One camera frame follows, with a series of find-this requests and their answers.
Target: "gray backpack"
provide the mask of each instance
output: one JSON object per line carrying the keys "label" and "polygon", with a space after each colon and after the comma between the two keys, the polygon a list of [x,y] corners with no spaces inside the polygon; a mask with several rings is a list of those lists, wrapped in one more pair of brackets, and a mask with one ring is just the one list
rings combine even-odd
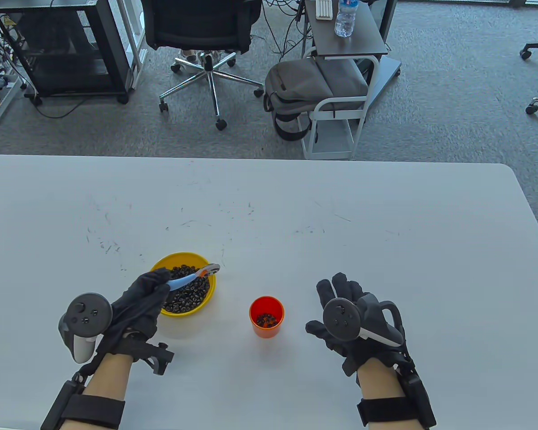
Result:
{"label": "gray backpack", "polygon": [[[322,100],[331,97],[367,95],[368,86],[353,60],[324,60],[310,57],[275,64],[265,78],[265,112],[273,116],[273,126],[285,141],[298,141],[311,129],[297,132],[283,130],[277,120],[289,122],[303,112],[314,110]],[[358,109],[363,102],[330,103],[321,110]]]}

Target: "blue spoon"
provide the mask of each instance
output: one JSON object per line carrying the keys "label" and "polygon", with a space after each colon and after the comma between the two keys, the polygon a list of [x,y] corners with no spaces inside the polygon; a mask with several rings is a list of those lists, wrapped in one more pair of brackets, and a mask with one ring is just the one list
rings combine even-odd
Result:
{"label": "blue spoon", "polygon": [[199,269],[192,275],[187,275],[183,278],[167,281],[167,285],[169,285],[170,291],[175,291],[176,289],[185,287],[185,285],[189,284],[192,281],[195,281],[195,279],[197,278],[206,278],[207,276],[216,274],[220,268],[221,266],[219,266],[219,264],[208,264],[207,266]]}

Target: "orange cup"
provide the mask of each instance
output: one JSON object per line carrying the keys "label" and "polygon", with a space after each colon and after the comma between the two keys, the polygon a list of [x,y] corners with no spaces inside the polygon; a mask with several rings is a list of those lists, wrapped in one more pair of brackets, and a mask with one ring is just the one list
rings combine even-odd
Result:
{"label": "orange cup", "polygon": [[[277,325],[270,328],[258,326],[257,318],[263,314],[271,314],[277,318]],[[276,336],[279,330],[281,330],[281,323],[285,319],[285,308],[275,297],[259,297],[249,307],[249,319],[251,320],[251,324],[253,324],[255,334],[260,338],[269,339]]]}

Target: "yellow bowl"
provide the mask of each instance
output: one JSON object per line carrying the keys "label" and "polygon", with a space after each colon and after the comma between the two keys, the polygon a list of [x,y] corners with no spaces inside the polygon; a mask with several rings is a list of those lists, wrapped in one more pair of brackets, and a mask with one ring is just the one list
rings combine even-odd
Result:
{"label": "yellow bowl", "polygon": [[[152,267],[152,270],[161,269],[162,267],[171,270],[174,267],[181,266],[182,264],[185,264],[190,267],[195,266],[199,269],[207,266],[209,262],[205,260],[205,258],[203,258],[201,255],[193,254],[193,252],[176,252],[175,254],[171,254],[167,257],[162,258],[155,264],[155,266]],[[209,303],[211,297],[213,297],[213,293],[215,293],[215,275],[211,275],[209,277],[209,291],[207,292],[205,299],[203,299],[203,301],[198,307],[190,310],[189,312],[184,312],[183,314],[173,314],[171,312],[167,312],[165,309],[162,309],[162,314],[174,318],[187,317],[188,315],[195,314],[196,312],[202,310],[205,305]]]}

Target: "water bottle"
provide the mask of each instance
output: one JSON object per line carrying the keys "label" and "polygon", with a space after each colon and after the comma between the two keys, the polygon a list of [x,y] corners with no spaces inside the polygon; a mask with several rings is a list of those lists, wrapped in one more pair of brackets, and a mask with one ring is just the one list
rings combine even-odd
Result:
{"label": "water bottle", "polygon": [[355,15],[359,0],[339,0],[339,12],[335,21],[335,34],[341,37],[349,37],[355,28]]}

